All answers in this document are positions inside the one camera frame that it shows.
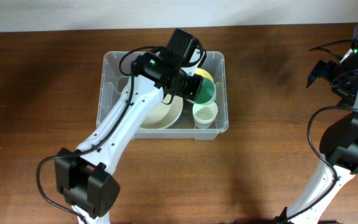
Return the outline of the yellow small bowl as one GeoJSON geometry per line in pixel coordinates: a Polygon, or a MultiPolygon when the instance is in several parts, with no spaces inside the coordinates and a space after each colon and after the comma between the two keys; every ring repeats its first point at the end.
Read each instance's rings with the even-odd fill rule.
{"type": "Polygon", "coordinates": [[[195,70],[195,75],[200,75],[203,78],[206,78],[206,79],[210,80],[211,82],[214,82],[212,75],[208,71],[206,71],[202,68],[197,68],[195,70]]]}

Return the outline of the green cup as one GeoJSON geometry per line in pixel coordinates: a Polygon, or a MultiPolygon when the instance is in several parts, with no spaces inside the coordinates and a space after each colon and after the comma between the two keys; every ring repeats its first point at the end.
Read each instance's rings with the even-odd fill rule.
{"type": "Polygon", "coordinates": [[[201,84],[200,92],[193,102],[201,105],[210,104],[214,100],[215,93],[216,88],[214,83],[210,79],[205,78],[201,84]]]}

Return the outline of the cream bowl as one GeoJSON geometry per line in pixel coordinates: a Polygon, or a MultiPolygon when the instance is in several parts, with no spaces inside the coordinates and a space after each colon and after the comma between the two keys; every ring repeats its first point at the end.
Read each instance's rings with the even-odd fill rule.
{"type": "Polygon", "coordinates": [[[140,125],[140,129],[165,129],[173,125],[183,111],[183,98],[166,95],[161,103],[154,108],[140,125]]]}

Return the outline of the cream cup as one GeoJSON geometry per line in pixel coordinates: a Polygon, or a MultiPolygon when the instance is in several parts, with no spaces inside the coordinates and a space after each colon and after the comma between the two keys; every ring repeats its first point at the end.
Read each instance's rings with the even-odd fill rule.
{"type": "Polygon", "coordinates": [[[207,105],[194,104],[192,113],[193,119],[197,125],[211,124],[217,117],[218,106],[215,102],[207,105]]]}

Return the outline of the grey cup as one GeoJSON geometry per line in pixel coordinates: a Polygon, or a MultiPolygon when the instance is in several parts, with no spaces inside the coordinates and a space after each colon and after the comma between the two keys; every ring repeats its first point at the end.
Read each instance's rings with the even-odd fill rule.
{"type": "Polygon", "coordinates": [[[211,121],[195,120],[195,126],[199,129],[208,129],[213,123],[214,123],[214,120],[211,120],[211,121]]]}

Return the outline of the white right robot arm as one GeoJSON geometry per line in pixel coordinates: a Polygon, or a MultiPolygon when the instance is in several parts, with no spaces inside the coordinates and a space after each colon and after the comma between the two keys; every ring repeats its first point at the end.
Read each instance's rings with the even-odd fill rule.
{"type": "Polygon", "coordinates": [[[340,189],[358,174],[358,25],[350,49],[338,62],[320,60],[308,75],[307,86],[317,78],[329,82],[333,93],[341,97],[336,106],[313,113],[311,119],[328,110],[348,114],[332,124],[321,137],[319,147],[311,146],[319,158],[318,166],[301,195],[283,209],[275,223],[321,223],[321,216],[340,189]]]}

